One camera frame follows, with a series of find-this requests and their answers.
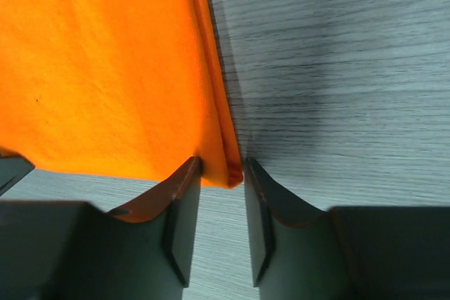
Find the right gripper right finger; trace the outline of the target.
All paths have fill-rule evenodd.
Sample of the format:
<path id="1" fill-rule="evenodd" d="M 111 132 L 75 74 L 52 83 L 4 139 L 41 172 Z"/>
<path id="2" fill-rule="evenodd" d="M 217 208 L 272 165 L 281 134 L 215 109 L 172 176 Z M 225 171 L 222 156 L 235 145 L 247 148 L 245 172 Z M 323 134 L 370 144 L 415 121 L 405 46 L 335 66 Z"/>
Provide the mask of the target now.
<path id="1" fill-rule="evenodd" d="M 261 299 L 448 299 L 449 208 L 326 211 L 245 160 L 254 286 Z"/>

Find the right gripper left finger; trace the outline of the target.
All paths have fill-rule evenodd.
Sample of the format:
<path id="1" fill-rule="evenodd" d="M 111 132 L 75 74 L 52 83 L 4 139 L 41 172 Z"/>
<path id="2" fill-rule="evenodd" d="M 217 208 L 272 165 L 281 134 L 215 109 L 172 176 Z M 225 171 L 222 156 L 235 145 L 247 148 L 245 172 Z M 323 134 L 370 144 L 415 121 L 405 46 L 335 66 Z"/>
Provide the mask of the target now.
<path id="1" fill-rule="evenodd" d="M 191 274 L 202 162 L 110 211 L 1 201 L 2 299 L 181 299 Z"/>

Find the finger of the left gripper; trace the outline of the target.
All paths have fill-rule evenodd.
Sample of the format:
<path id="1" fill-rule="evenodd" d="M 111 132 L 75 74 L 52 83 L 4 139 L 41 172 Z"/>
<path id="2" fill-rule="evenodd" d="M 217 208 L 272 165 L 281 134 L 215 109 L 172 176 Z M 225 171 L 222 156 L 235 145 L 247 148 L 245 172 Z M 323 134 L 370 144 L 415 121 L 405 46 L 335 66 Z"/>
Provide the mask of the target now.
<path id="1" fill-rule="evenodd" d="M 2 155 L 0 159 L 0 195 L 6 193 L 32 170 L 34 170 L 33 163 L 24 157 Z"/>

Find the orange t-shirt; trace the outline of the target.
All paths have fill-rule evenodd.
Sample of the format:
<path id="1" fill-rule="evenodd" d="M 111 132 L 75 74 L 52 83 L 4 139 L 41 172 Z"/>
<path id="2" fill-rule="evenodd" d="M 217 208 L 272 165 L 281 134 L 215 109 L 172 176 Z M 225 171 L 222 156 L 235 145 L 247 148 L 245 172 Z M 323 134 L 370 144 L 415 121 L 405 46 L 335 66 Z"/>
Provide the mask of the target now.
<path id="1" fill-rule="evenodd" d="M 243 179 L 208 0 L 1 0 L 1 153 L 159 181 Z"/>

